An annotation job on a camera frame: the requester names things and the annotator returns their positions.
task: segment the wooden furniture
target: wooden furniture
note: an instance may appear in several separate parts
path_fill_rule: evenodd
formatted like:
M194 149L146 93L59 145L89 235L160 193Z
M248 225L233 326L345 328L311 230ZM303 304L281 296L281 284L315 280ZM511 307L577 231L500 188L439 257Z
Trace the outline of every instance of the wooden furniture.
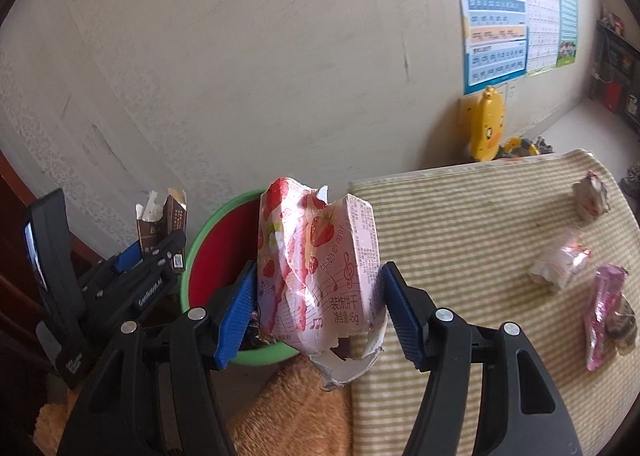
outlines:
M33 193L0 153L0 446L2 453L37 454L30 439L47 401L52 366L38 343L36 324L44 310L26 256L24 215ZM100 259L72 237L72 262L79 276Z

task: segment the floor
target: floor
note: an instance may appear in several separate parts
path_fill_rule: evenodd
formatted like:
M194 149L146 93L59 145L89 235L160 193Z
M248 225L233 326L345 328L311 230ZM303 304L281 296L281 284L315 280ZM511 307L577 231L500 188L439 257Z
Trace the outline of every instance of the floor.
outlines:
M542 136L557 153L579 148L590 151L616 180L640 160L638 135L620 117L586 98Z

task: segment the yellow duck toy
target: yellow duck toy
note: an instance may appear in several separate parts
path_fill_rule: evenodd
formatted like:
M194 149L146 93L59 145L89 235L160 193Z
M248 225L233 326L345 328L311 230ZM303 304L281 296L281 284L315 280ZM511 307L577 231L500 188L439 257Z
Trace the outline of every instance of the yellow duck toy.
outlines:
M540 154L531 141L522 137L512 137L504 146L500 146L503 128L504 100L493 86L487 86L471 115L472 159L476 162L488 162L499 158Z

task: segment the beige striped cushion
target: beige striped cushion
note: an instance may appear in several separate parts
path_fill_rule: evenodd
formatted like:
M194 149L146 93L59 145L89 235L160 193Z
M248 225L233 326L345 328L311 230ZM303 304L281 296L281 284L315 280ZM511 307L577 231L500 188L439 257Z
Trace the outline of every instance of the beige striped cushion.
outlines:
M572 183L588 169L608 185L611 211L585 227L582 242L593 255L555 295L533 284L527 269L577 219ZM395 261L409 285L471 324L495 328L508 320L524 328L564 398L584 455L597 454L640 391L640 348L626 357L610 349L597 372L585 367L581 314L597 266L628 269L625 294L640 313L638 225L609 172L580 150L357 182L351 192L373 205L381 261ZM355 456L402 454L427 379L404 359L390 325L385 352L353 385ZM475 364L460 455L473 449L480 389Z

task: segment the trash bin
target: trash bin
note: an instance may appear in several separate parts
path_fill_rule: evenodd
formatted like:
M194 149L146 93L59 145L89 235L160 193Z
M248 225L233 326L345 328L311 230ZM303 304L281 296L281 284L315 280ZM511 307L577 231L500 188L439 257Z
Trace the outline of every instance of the trash bin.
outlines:
M218 209L204 224L187 255L182 276L182 311L204 306L220 287L232 285L245 262L257 258L258 216L263 189L246 192ZM244 366L266 366L296 355L281 342L242 350L232 362Z

